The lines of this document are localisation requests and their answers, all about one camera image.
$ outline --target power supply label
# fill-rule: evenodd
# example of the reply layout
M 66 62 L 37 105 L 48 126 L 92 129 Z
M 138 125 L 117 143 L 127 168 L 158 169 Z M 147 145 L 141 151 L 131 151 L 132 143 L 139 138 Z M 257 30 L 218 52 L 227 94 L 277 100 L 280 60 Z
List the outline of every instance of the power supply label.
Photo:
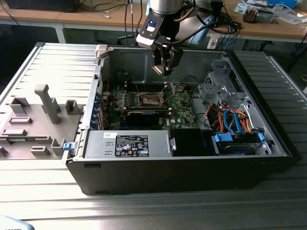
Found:
M 116 136 L 116 157 L 149 157 L 148 136 Z

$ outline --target motherboard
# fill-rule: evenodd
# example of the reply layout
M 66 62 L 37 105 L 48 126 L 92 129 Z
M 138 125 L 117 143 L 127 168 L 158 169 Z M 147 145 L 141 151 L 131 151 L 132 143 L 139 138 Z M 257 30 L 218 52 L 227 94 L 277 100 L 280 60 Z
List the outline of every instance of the motherboard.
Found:
M 108 130 L 168 130 L 196 128 L 185 85 L 118 85 L 103 93 L 103 128 Z

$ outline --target green circuit board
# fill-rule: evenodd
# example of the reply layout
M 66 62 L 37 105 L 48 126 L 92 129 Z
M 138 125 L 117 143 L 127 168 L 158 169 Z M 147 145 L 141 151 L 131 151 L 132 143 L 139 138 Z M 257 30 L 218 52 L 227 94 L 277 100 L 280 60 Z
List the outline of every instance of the green circuit board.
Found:
M 168 130 L 170 128 L 196 128 L 191 108 L 189 107 L 189 92 L 183 86 L 169 84 L 161 87 L 159 92 L 127 91 L 117 87 L 111 93 L 112 106 L 107 105 L 107 128 L 109 130 Z M 159 112 L 159 122 L 154 126 L 133 126 L 126 120 L 127 112 L 146 111 Z

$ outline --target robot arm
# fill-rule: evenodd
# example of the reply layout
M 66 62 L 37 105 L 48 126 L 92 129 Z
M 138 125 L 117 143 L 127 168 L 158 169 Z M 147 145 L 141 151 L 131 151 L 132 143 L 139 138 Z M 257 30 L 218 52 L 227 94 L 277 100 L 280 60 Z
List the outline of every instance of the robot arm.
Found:
M 137 36 L 141 47 L 152 50 L 153 69 L 163 76 L 171 73 L 182 57 L 182 50 L 173 46 L 180 22 L 197 12 L 195 0 L 150 0 L 150 12 Z

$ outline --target white label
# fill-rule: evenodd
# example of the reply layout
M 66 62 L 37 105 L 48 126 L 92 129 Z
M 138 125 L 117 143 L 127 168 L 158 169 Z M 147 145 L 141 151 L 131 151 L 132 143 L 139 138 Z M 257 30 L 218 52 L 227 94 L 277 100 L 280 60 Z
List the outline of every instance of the white label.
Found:
M 117 133 L 104 133 L 104 138 L 116 138 Z

